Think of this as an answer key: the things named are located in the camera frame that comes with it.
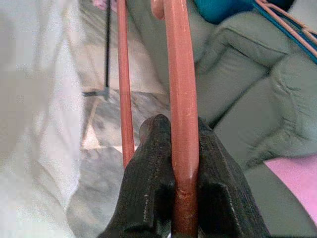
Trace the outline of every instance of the red wooden rod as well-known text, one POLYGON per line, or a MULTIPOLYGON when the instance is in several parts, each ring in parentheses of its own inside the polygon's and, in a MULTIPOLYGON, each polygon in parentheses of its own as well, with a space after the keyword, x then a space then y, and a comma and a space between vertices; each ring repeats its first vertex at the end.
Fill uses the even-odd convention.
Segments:
POLYGON ((199 137, 196 81, 186 0, 152 0, 153 14, 165 18, 176 179, 172 233, 197 236, 199 137))
POLYGON ((134 153, 129 60, 127 41, 127 10, 125 0, 117 0, 118 60, 123 166, 128 165, 134 153))

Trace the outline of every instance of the white curtain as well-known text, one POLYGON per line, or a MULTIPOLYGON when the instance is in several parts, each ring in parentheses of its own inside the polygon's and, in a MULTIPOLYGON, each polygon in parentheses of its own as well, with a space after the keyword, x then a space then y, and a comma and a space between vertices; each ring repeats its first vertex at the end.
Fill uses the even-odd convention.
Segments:
POLYGON ((317 32, 316 0, 296 0, 289 13, 317 32))
POLYGON ((0 236, 71 238, 82 96, 77 0, 0 2, 0 236))

